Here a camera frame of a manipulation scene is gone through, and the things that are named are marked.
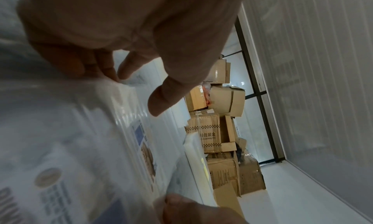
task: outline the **hand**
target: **hand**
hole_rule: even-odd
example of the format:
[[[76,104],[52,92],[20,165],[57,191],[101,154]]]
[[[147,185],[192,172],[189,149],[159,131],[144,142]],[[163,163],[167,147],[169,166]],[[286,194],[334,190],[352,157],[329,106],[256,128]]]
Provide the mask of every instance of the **hand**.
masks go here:
[[[127,79],[161,57],[168,77],[149,98],[158,116],[200,84],[218,58],[242,0],[20,0],[32,47],[71,77]],[[112,52],[130,53],[114,69]]]
[[[166,196],[163,221],[165,224],[248,224],[229,208],[201,205],[178,194]]]

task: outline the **circular beige emblem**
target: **circular beige emblem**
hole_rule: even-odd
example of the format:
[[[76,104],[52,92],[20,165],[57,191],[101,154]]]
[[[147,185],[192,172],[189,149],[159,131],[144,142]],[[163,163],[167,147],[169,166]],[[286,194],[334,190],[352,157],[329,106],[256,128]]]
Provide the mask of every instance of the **circular beige emblem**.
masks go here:
[[[42,171],[35,179],[35,185],[39,188],[47,188],[57,182],[62,172],[58,168],[49,168]]]

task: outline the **yellow sticker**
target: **yellow sticker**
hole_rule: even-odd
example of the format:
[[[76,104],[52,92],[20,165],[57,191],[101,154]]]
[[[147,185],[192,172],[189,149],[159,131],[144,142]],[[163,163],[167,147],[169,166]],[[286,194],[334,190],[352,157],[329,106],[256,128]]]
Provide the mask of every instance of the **yellow sticker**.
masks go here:
[[[205,170],[205,174],[206,174],[207,180],[210,181],[210,174],[207,171],[206,164],[205,164],[205,161],[203,160],[203,158],[201,158],[201,162],[203,164],[203,169]]]

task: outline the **transparent plastic sheet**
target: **transparent plastic sheet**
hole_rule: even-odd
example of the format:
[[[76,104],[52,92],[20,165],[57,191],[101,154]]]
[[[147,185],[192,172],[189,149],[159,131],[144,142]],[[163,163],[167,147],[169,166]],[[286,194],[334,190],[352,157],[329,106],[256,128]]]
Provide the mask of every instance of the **transparent plastic sheet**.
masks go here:
[[[153,202],[162,184],[152,181],[139,148],[153,152],[155,178],[163,172],[135,88],[108,80],[1,82],[0,99],[0,206],[12,204],[14,218],[158,223]]]

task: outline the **white floor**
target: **white floor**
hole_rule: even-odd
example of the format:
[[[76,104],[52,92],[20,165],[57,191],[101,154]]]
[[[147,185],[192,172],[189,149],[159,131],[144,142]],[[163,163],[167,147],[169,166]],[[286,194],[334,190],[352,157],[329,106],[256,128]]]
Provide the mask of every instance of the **white floor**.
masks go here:
[[[369,224],[288,162],[262,167],[267,190],[239,198],[250,224]]]

